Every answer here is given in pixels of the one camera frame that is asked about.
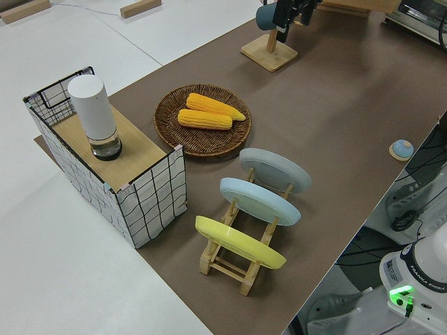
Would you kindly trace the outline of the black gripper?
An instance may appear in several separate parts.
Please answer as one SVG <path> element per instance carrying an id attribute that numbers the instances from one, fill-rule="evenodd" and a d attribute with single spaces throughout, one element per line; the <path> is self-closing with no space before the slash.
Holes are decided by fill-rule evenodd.
<path id="1" fill-rule="evenodd" d="M 277 41 L 286 42 L 288 30 L 290 27 L 291 9 L 297 10 L 300 6 L 300 23 L 309 26 L 312 14 L 314 12 L 314 1 L 303 1 L 300 5 L 299 0 L 278 0 L 274 12 L 274 24 L 277 26 Z"/>

